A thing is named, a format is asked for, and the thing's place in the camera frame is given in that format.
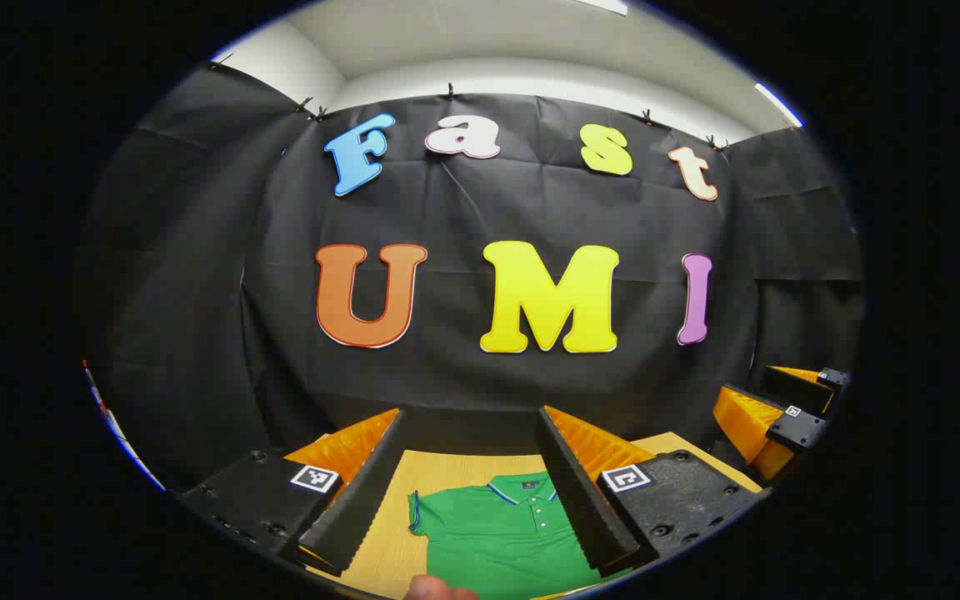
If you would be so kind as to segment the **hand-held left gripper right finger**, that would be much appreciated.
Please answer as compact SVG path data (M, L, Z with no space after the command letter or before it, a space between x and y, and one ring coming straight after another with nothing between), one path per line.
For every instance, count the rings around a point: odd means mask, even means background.
M555 407L538 409L537 444L584 556L602 576L670 561L771 494L688 448L648 452Z

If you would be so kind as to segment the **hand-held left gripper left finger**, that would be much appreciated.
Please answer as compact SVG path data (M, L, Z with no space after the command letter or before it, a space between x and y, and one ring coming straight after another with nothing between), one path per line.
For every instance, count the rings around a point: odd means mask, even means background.
M195 516L264 558L342 576L403 458L400 407L293 452L251 452L180 495Z

